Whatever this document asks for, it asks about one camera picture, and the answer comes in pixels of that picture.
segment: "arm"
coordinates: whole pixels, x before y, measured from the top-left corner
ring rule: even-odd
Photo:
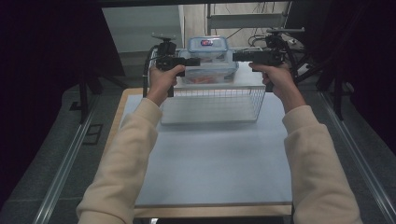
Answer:
[[[78,205],[79,223],[132,223],[134,203],[143,185],[149,153],[157,139],[156,126],[177,66],[165,73],[150,69],[151,87],[134,113],[125,117],[106,155],[102,158],[92,184]]]
[[[291,172],[294,222],[361,223],[359,207],[330,134],[306,105],[287,66],[250,66],[262,71],[264,84],[270,80],[274,83],[274,94],[285,108],[285,149]]]

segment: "beige sleeve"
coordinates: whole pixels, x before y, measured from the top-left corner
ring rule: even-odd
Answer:
[[[360,211],[334,150],[327,127],[308,105],[291,110],[283,122],[291,171],[294,223],[361,223]]]
[[[158,106],[143,99],[136,111],[125,117],[78,205],[79,223],[132,223],[161,115]]]

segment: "container lid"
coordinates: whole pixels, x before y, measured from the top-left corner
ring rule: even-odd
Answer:
[[[189,52],[223,52],[227,51],[227,40],[222,36],[201,36],[190,38]]]

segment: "wall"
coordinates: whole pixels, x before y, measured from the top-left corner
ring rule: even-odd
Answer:
[[[103,13],[118,53],[148,51],[162,42],[152,33],[175,35],[173,42],[182,48],[179,6],[108,7]]]

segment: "table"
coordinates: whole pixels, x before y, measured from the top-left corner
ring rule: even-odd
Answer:
[[[121,96],[105,153],[125,114],[140,102],[141,92],[130,89]],[[159,124],[135,216],[289,215],[290,170],[283,147],[283,116],[280,101],[266,93],[256,123]]]

